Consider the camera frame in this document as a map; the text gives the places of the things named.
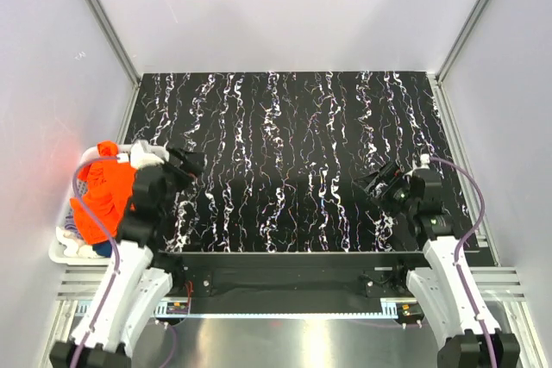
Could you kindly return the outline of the orange t shirt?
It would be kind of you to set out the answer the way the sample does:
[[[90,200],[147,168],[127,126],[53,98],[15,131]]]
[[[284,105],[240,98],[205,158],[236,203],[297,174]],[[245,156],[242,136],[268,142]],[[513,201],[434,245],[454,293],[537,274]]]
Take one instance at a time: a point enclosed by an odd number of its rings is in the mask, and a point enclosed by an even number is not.
[[[87,191],[82,196],[85,204],[112,237],[116,237],[117,225],[132,194],[135,172],[136,169],[130,163],[110,159],[95,161],[78,174],[78,178],[87,183]],[[94,245],[108,240],[77,198],[72,198],[70,203],[78,231],[87,244]]]

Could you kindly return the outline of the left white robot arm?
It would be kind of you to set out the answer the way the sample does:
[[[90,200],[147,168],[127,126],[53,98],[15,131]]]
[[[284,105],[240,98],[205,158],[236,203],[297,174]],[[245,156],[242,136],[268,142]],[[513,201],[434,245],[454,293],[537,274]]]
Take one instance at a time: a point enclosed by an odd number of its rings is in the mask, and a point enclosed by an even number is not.
[[[191,287],[181,259],[162,251],[176,196],[205,168],[203,153],[107,141],[88,149],[72,179],[73,218],[87,245],[101,232],[111,255],[81,322],[54,343],[54,367],[129,367],[143,329],[174,286]]]

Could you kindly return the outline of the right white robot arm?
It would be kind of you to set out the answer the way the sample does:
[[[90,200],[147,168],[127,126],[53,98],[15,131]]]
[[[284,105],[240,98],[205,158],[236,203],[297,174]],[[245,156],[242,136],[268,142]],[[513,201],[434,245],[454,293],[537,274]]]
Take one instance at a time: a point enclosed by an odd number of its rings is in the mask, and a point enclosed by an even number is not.
[[[409,172],[394,161],[354,180],[372,205],[395,217],[403,215],[427,264],[403,265],[391,275],[420,305],[439,347],[440,367],[515,367],[521,347],[486,306],[470,271],[464,245],[472,235],[457,236],[442,199],[442,180],[430,168],[428,154]]]

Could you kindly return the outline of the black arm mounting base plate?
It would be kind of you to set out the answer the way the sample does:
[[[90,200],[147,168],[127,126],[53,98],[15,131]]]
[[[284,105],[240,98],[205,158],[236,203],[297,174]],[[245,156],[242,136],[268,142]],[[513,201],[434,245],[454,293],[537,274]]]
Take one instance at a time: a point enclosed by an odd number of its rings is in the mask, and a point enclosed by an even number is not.
[[[342,292],[367,285],[405,285],[406,272],[427,268],[421,253],[156,253],[151,267],[173,276],[172,293],[190,283],[194,296]]]

